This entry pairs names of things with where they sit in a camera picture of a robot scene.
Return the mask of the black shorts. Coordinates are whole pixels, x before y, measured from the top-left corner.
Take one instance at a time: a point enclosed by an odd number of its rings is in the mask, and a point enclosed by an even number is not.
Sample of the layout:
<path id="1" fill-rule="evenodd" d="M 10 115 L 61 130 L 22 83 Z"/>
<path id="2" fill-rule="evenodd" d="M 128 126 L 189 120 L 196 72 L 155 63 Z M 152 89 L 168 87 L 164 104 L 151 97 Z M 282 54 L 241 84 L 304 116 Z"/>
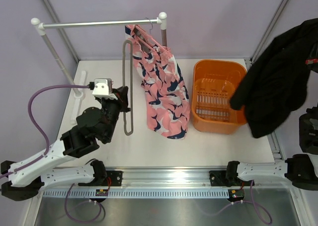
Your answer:
<path id="1" fill-rule="evenodd" d="M 251 134 L 271 134 L 305 102 L 310 69 L 306 59 L 318 41 L 318 20 L 276 36 L 252 64 L 230 98 L 233 110 L 243 110 Z"/>

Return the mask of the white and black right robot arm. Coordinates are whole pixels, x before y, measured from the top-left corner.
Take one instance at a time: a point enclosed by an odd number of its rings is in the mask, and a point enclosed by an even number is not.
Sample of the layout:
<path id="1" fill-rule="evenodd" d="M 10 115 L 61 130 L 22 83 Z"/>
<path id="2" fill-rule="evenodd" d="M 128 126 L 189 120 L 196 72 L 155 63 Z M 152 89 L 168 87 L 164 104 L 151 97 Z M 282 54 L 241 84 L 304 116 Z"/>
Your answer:
<path id="1" fill-rule="evenodd" d="M 230 98 L 232 110 L 243 110 L 254 138 L 271 134 L 307 97 L 310 69 L 306 59 L 312 44 L 271 44 L 247 71 Z M 298 188 L 317 190 L 318 177 L 308 154 L 279 162 L 251 164 L 230 161 L 225 172 L 228 186 L 258 179 L 289 180 Z"/>

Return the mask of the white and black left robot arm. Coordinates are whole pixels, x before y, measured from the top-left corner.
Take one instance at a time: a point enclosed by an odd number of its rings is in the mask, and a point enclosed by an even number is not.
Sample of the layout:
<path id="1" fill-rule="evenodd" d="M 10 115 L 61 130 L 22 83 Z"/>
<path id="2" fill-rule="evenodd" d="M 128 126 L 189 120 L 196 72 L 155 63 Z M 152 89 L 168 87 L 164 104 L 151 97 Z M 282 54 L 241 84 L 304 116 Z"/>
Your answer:
<path id="1" fill-rule="evenodd" d="M 13 201 L 24 201 L 56 186 L 101 186 L 111 180 L 100 160 L 79 167 L 58 169 L 60 164 L 81 158 L 99 148 L 98 142 L 110 143 L 121 112 L 130 112 L 128 87 L 115 88 L 102 96 L 94 94 L 101 108 L 90 107 L 76 118 L 77 124 L 53 144 L 20 162 L 0 164 L 1 177 L 7 182 L 1 195 Z"/>

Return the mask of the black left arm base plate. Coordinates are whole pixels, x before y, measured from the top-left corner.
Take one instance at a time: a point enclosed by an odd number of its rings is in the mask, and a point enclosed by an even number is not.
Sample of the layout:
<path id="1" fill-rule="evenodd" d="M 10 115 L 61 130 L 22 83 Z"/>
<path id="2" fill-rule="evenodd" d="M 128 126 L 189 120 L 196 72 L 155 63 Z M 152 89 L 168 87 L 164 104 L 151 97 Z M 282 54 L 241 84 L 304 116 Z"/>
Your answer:
<path id="1" fill-rule="evenodd" d="M 122 185 L 122 180 L 123 180 L 123 171 L 120 170 L 107 170 L 107 177 L 103 179 L 102 181 L 95 181 L 95 182 L 90 182 L 90 183 L 78 183 L 78 186 L 103 186 L 103 187 L 108 187 L 108 184 L 110 184 L 111 187 L 117 187 Z"/>

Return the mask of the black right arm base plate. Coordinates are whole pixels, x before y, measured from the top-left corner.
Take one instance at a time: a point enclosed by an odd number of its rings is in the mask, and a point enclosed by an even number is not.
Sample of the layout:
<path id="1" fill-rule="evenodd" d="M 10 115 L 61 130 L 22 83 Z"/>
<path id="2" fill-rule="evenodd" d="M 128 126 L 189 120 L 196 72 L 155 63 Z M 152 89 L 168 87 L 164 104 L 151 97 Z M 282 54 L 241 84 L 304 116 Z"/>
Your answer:
<path id="1" fill-rule="evenodd" d="M 241 186 L 240 181 L 236 177 L 227 174 L 226 170 L 209 171 L 209 179 L 211 186 Z"/>

